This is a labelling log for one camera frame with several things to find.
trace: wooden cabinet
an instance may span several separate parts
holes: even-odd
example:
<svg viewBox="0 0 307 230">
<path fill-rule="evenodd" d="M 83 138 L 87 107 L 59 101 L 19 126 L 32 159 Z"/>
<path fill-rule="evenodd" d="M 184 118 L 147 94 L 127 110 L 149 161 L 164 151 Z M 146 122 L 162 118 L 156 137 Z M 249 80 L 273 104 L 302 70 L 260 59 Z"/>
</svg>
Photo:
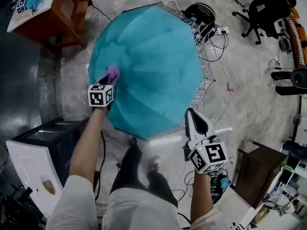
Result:
<svg viewBox="0 0 307 230">
<path fill-rule="evenodd" d="M 49 10 L 24 22 L 14 32 L 56 50 L 82 45 L 85 15 L 91 0 L 53 0 Z"/>
<path fill-rule="evenodd" d="M 235 191 L 249 205 L 257 208 L 287 156 L 260 143 L 253 144 L 259 147 L 250 153 L 238 150 L 242 153 L 242 162 Z"/>
</svg>

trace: black chair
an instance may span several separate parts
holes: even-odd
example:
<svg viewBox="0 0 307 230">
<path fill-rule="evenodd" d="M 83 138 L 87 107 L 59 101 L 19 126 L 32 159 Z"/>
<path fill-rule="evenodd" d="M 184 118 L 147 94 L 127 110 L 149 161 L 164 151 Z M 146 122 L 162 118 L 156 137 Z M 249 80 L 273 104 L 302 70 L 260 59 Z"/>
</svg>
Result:
<svg viewBox="0 0 307 230">
<path fill-rule="evenodd" d="M 278 39 L 283 33 L 277 33 L 274 22 L 290 15 L 290 7 L 296 5 L 296 0 L 253 0 L 249 9 L 243 9 L 247 12 L 248 17 L 239 12 L 232 12 L 232 15 L 239 15 L 246 20 L 250 27 L 247 33 L 243 33 L 242 37 L 246 37 L 254 29 L 258 41 L 256 44 L 261 44 L 258 29 L 264 30 L 268 37 Z"/>
</svg>

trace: fiducial marker cube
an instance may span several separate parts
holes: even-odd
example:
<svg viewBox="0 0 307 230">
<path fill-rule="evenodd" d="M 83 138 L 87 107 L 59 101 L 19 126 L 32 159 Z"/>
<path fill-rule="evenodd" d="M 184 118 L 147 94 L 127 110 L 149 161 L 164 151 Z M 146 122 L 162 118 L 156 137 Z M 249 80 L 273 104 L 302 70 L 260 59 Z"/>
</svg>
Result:
<svg viewBox="0 0 307 230">
<path fill-rule="evenodd" d="M 105 107 L 113 101 L 112 85 L 90 85 L 87 90 L 90 106 Z"/>
<path fill-rule="evenodd" d="M 223 142 L 210 143 L 204 140 L 190 152 L 189 159 L 198 173 L 210 173 L 219 170 L 229 158 Z"/>
</svg>

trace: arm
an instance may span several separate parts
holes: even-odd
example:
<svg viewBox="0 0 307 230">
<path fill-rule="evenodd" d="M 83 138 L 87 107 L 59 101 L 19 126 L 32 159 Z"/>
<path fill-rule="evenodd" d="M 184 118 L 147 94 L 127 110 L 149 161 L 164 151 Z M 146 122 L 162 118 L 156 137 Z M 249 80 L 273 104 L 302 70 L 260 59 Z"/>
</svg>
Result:
<svg viewBox="0 0 307 230">
<path fill-rule="evenodd" d="M 195 171 L 193 197 L 191 203 L 191 224 L 199 217 L 213 209 L 208 174 L 198 174 Z"/>
<path fill-rule="evenodd" d="M 105 109 L 95 108 L 71 158 L 69 175 L 78 175 L 94 183 L 100 131 Z"/>
</svg>

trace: wooden table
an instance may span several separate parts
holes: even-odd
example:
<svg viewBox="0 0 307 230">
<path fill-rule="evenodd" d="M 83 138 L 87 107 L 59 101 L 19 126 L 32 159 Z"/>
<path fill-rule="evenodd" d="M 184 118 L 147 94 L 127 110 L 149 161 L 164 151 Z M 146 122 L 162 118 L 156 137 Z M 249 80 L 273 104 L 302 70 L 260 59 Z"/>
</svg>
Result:
<svg viewBox="0 0 307 230">
<path fill-rule="evenodd" d="M 44 0 L 42 8 L 36 12 L 26 10 L 28 14 L 23 17 L 15 11 L 8 32 L 14 31 L 52 51 L 71 45 L 85 46 L 82 35 L 91 4 L 92 0 Z"/>
</svg>

